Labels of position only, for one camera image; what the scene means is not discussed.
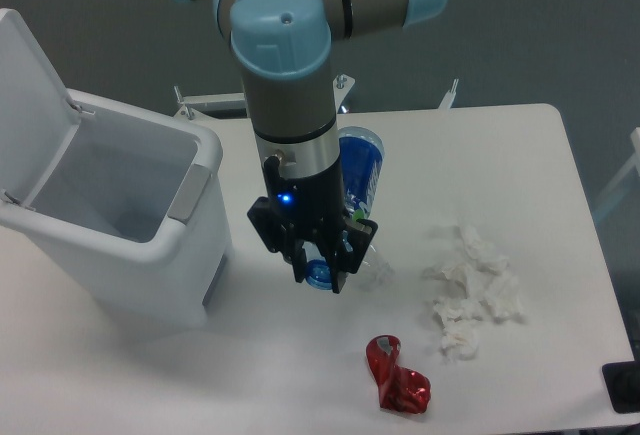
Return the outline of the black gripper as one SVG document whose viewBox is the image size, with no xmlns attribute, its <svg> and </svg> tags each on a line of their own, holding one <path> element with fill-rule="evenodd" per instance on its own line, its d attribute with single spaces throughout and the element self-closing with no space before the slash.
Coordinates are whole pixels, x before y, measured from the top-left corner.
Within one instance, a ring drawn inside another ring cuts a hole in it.
<svg viewBox="0 0 640 435">
<path fill-rule="evenodd" d="M 340 160 L 304 178 L 283 178 L 282 165 L 276 155 L 263 162 L 267 195 L 254 202 L 249 220 L 267 250 L 281 253 L 292 265 L 297 283 L 306 278 L 304 243 L 315 244 L 329 265 L 331 290 L 339 294 L 347 274 L 359 270 L 377 224 L 349 219 Z"/>
</svg>

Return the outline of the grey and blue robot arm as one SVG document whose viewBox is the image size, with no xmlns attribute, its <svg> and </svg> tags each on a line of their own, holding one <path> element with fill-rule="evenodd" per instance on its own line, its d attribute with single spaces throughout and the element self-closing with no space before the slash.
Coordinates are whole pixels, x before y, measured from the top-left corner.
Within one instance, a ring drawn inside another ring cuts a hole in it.
<svg viewBox="0 0 640 435">
<path fill-rule="evenodd" d="M 240 70 L 266 187 L 248 217 L 297 281 L 306 278 L 305 248 L 314 245 L 339 292 L 377 231 L 345 205 L 333 43 L 424 22 L 447 1 L 211 0 L 217 30 Z"/>
</svg>

